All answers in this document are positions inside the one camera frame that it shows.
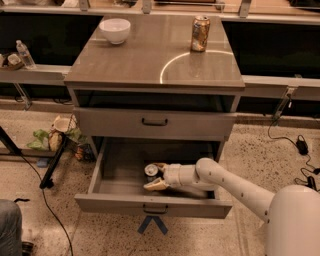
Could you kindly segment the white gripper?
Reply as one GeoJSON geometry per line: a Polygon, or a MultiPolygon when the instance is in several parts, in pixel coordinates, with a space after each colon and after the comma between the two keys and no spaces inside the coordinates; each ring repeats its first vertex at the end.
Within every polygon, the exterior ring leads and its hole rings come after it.
{"type": "Polygon", "coordinates": [[[155,163],[155,166],[159,171],[164,172],[163,178],[156,178],[152,182],[144,185],[144,188],[148,191],[161,191],[166,190],[169,186],[177,187],[181,185],[180,182],[180,164],[167,164],[167,163],[155,163]]]}

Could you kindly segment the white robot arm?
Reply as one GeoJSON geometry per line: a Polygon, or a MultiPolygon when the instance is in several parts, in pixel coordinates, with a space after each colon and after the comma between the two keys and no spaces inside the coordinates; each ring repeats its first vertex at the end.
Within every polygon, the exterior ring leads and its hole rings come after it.
{"type": "Polygon", "coordinates": [[[194,165],[151,163],[144,172],[152,178],[144,185],[149,191],[224,188],[266,223],[266,256],[320,256],[320,194],[312,188],[289,185],[272,193],[210,158],[194,165]]]}

